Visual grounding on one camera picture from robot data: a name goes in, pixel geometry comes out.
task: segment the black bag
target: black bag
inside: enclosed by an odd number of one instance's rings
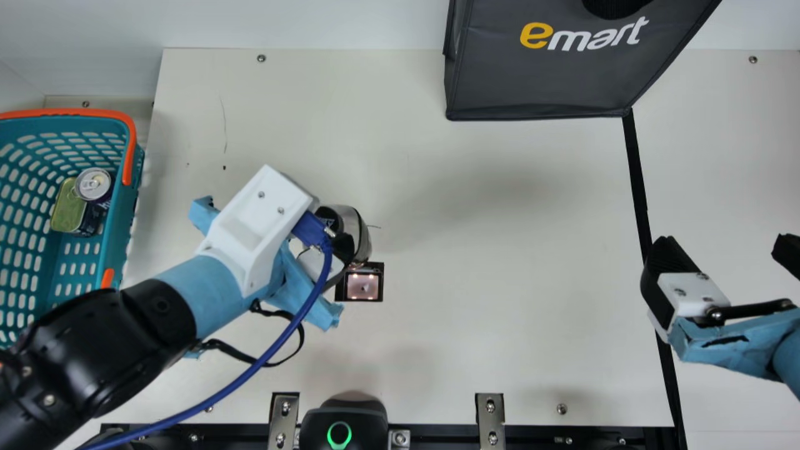
[[[450,0],[450,120],[622,116],[721,0]]]

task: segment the orange basket handle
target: orange basket handle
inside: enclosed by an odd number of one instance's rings
[[[11,111],[0,114],[4,119],[28,119],[47,115],[80,115],[83,117],[101,117],[116,119],[128,127],[128,148],[125,150],[125,162],[122,165],[122,185],[134,183],[134,153],[136,152],[136,125],[129,115],[119,111],[95,110],[86,108],[40,108],[37,110]]]

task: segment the emart logo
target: emart logo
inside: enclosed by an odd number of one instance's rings
[[[597,50],[605,46],[617,46],[626,37],[626,43],[634,46],[639,43],[639,31],[643,26],[650,23],[644,16],[634,23],[629,23],[616,30],[598,31],[591,34],[589,31],[555,31],[553,27],[542,22],[532,22],[522,28],[519,35],[519,42],[528,48],[540,49],[547,46],[547,50],[557,50],[561,46],[562,51],[572,50],[575,41],[578,42],[576,50]]]

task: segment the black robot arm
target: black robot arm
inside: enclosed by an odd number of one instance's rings
[[[32,324],[0,370],[0,450],[51,450],[150,384],[195,342],[184,299],[147,280],[93,291]]]

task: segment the green light ring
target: green light ring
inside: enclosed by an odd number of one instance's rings
[[[333,431],[336,425],[344,425],[347,427],[347,439],[345,439],[343,444],[334,443],[334,438],[330,437],[330,432]],[[350,429],[350,426],[347,424],[347,422],[342,422],[340,420],[338,422],[333,422],[333,424],[328,427],[328,444],[332,450],[345,450],[345,447],[347,447],[351,439],[353,439],[353,430]]]

